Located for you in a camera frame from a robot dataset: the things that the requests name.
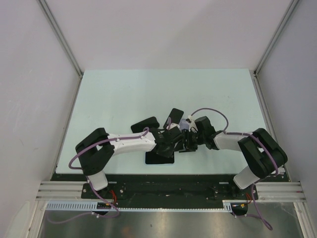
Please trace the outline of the white-edged black phone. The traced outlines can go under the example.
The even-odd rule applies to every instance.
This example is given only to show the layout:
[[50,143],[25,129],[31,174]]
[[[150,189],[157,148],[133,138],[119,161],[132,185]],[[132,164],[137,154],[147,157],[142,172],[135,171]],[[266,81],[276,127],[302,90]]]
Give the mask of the white-edged black phone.
[[145,159],[150,159],[150,160],[173,159],[174,160],[174,155],[172,155],[171,157],[164,157],[164,156],[158,155],[155,152],[146,152]]

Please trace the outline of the green-edged black phone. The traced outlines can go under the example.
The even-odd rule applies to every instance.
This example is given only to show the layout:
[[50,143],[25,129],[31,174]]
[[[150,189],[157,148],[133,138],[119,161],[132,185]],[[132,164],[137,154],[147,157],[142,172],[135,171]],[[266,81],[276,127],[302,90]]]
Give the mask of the green-edged black phone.
[[[169,114],[169,116],[167,117],[168,118],[171,118],[171,121],[173,123],[176,123],[176,124],[179,124],[182,117],[184,115],[184,112],[182,110],[179,110],[179,109],[176,109],[176,108],[173,108]],[[166,129],[166,125],[167,125],[167,120],[166,122],[164,123],[164,126],[163,128]]]

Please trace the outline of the purple phone case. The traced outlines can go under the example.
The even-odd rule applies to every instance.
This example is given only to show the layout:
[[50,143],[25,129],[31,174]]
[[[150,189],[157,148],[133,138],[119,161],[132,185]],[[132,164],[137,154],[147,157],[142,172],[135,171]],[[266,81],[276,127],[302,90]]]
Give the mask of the purple phone case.
[[182,130],[189,130],[191,122],[187,119],[181,119],[179,123],[179,129]]

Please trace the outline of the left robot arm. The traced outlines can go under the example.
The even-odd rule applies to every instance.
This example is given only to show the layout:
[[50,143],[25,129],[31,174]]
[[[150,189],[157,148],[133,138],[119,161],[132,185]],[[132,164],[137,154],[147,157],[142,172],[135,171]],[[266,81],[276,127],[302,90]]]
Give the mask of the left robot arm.
[[97,128],[75,146],[80,169],[92,184],[92,192],[98,198],[109,194],[109,185],[104,168],[114,156],[132,152],[151,152],[171,157],[176,144],[183,135],[178,127],[161,131],[145,127],[144,131],[128,135],[108,134]]

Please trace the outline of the black phone case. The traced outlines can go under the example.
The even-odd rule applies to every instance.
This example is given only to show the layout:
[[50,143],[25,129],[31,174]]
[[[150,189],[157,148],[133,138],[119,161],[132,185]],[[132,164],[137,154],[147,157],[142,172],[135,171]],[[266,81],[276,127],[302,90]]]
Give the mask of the black phone case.
[[144,128],[159,128],[159,122],[156,117],[149,117],[140,122],[131,125],[131,130],[133,133],[140,133]]

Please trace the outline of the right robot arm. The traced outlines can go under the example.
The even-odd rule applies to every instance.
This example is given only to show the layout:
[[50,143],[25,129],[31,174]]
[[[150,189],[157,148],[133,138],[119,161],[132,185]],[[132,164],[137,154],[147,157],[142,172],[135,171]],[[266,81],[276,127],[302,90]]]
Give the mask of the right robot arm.
[[232,150],[243,154],[247,166],[233,178],[229,185],[229,195],[240,199],[246,188],[268,177],[279,174],[279,168],[288,161],[285,151],[264,129],[250,133],[216,131],[208,117],[196,120],[182,119],[179,123],[183,141],[177,144],[179,152],[194,152],[199,145],[210,150]]

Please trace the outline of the light blue phone case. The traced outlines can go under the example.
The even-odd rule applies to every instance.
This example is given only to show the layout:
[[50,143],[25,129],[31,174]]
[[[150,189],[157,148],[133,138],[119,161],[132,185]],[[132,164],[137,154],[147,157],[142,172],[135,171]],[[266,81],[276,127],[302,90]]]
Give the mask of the light blue phone case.
[[173,159],[162,159],[162,160],[150,160],[150,159],[146,159],[145,160],[145,164],[146,165],[173,165],[174,164],[174,160]]

